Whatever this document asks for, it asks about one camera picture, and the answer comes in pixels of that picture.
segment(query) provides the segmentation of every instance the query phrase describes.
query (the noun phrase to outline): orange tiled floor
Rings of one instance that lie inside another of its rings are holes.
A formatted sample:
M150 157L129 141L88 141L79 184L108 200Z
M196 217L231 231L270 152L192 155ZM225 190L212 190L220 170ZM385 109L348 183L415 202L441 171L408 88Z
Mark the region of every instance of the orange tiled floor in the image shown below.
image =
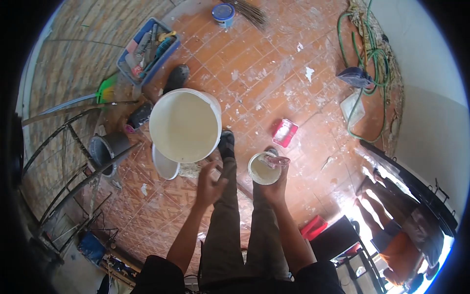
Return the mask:
M212 5L201 6L194 15L177 16L170 25L182 37L182 46L143 91L156 101L171 69L187 64L191 69L187 87L210 93L220 101L223 127L235 133L238 182L248 191L252 191L249 159L272 145L276 122L287 118L297 123L300 129L289 147L277 148L292 159L286 191L289 209L299 226L315 215L335 220L351 209L354 191L364 177L362 167L370 168L355 152L359 142L348 135L339 107L353 90L335 78L345 68L336 24L348 1L252 2L270 16L265 32L240 15L235 17L234 27L227 31L219 28L210 14ZM356 64L350 34L357 29L348 21L342 29L349 63ZM357 42L361 50L361 41ZM307 68L314 70L310 79ZM366 116L353 130L373 139L382 126L382 98L377 92L362 100ZM401 114L399 88L394 89L387 108L388 127L394 109ZM118 244L142 260L149 254L166 256L196 193L194 179L178 176L164 181L158 176L145 133L144 128L130 136L132 141L143 140L144 145L119 167L123 190L105 207L107 222L120 228ZM394 141L388 140L389 134L387 130L385 139L376 146L393 154ZM211 159L218 159L216 151ZM242 244L247 245L252 205L243 195L239 195L239 203ZM201 239L211 213L206 213L201 224ZM188 273L197 272L199 256L197 246Z

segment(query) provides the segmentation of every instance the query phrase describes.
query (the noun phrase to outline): blue paint container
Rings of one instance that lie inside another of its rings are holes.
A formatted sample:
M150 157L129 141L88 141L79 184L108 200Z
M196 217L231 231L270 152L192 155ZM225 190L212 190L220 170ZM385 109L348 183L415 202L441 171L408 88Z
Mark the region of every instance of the blue paint container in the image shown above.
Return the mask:
M212 9L212 16L220 27L228 28L234 21L235 7L228 3L218 4Z

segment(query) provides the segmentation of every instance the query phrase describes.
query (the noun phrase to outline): broom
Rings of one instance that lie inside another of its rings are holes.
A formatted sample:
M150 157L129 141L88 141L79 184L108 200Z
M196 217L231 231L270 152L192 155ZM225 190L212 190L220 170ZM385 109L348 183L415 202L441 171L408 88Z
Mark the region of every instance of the broom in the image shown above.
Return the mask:
M266 29L268 18L264 10L243 0L222 0L222 2L231 4L237 12L260 30Z
M109 102L110 99L113 98L114 86L115 86L117 80L118 80L118 73L115 73L112 76L110 76L108 79L104 80L103 83L101 83L101 85L100 85L100 87L99 87L99 89L96 93L93 93L93 94L90 94L90 95L87 95L87 96L83 96L83 97L80 97L80 98L75 98L75 99L72 99L70 101L64 102L62 104L56 105L52 108L49 108L46 111L41 112L38 115L51 113L51 112L57 111L61 108L64 108L65 106L69 106L69 105L72 105L72 104L75 104L75 103L78 103L78 102L81 102L81 101L85 101L85 100L88 100L88 99L92 99L92 98L95 98L95 97L96 97L96 103L97 104Z

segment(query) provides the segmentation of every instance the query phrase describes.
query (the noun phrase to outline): gray bucket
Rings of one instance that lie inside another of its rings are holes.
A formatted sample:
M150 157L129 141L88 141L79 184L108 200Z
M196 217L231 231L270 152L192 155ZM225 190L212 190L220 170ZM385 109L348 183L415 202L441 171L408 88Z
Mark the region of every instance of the gray bucket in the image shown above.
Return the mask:
M99 167L110 162L116 155L131 147L129 138L123 132L114 132L105 136L95 135L90 140L90 155ZM112 177L118 169L118 165L126 159L121 158L118 162L103 171L103 176Z

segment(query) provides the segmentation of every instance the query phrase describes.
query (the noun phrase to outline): paint brush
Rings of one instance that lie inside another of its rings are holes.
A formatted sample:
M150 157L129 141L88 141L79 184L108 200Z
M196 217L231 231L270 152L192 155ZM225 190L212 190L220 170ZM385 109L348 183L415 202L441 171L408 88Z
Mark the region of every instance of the paint brush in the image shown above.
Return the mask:
M267 154L262 154L257 157L259 161L267 165L269 168L276 168L277 166L288 166L290 159L284 156L271 157Z

